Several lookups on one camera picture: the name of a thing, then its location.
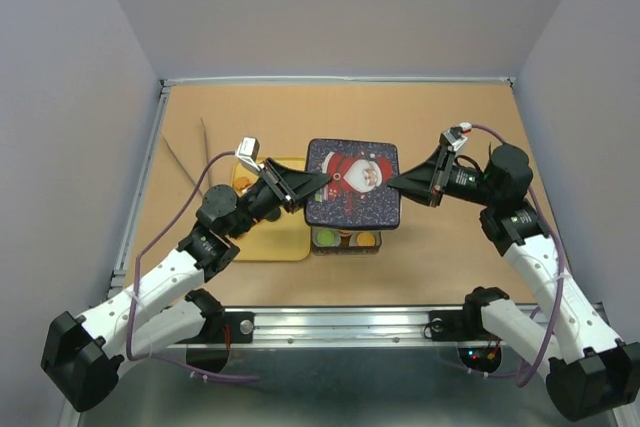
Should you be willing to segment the round tan cookie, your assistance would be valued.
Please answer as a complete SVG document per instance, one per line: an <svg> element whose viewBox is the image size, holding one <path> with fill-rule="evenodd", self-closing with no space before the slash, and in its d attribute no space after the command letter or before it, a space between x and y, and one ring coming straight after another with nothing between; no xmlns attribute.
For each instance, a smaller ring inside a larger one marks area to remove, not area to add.
<svg viewBox="0 0 640 427"><path fill-rule="evenodd" d="M371 232L360 232L356 236L356 244L359 247L375 247L377 245L377 238Z"/></svg>

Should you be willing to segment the gold tin lid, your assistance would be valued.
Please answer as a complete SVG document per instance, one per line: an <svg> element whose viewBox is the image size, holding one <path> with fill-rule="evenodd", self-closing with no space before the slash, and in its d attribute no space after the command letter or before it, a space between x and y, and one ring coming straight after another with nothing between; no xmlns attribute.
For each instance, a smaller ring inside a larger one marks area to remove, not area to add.
<svg viewBox="0 0 640 427"><path fill-rule="evenodd" d="M330 177L306 203L308 225L355 231L399 226L400 194L388 186L399 174L394 144L315 138L308 144L305 170Z"/></svg>

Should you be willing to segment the metal tongs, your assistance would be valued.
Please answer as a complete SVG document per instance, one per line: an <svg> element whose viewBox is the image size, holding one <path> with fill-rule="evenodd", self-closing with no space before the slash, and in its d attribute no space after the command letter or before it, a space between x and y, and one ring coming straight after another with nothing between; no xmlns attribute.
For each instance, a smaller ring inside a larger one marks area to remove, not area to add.
<svg viewBox="0 0 640 427"><path fill-rule="evenodd" d="M161 145L166 149L179 172L193 187L196 186L197 177L212 159L207 126L202 116L199 117L196 126L197 134L188 138L186 150L173 145L165 134L161 135Z"/></svg>

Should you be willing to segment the green round cookie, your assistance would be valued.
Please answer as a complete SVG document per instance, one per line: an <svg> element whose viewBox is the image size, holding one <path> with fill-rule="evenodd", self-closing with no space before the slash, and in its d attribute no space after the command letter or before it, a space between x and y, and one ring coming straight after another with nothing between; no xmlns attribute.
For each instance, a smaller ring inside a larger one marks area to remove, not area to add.
<svg viewBox="0 0 640 427"><path fill-rule="evenodd" d="M334 246L336 243L335 233L329 229L321 229L317 232L316 242L323 247Z"/></svg>

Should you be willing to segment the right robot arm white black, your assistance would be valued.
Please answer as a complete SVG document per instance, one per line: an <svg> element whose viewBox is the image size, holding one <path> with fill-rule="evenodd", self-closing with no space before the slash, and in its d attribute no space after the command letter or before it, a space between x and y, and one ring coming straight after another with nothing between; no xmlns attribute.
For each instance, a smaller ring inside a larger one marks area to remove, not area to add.
<svg viewBox="0 0 640 427"><path fill-rule="evenodd" d="M439 146L388 184L429 207L445 195L481 205L486 238L524 280L547 324L522 313L500 289L476 288L465 298L461 328L505 341L523 362L518 386L540 376L556 409L577 421L636 400L639 345L625 342L576 283L556 235L526 198L532 179L527 154L511 144L495 148L480 172L458 166L454 150Z"/></svg>

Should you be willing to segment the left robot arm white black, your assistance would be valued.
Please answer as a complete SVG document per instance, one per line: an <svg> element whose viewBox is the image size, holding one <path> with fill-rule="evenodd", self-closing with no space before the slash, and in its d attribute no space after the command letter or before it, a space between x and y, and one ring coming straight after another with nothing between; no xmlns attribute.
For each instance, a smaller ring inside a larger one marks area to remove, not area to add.
<svg viewBox="0 0 640 427"><path fill-rule="evenodd" d="M271 158L256 165L244 194L225 184L209 188L189 233L146 274L114 297L78 315L55 317L41 368L78 412L86 412L140 361L197 337L215 339L223 309L203 289L238 255L235 239L278 209L294 213L327 185L326 173L285 167Z"/></svg>

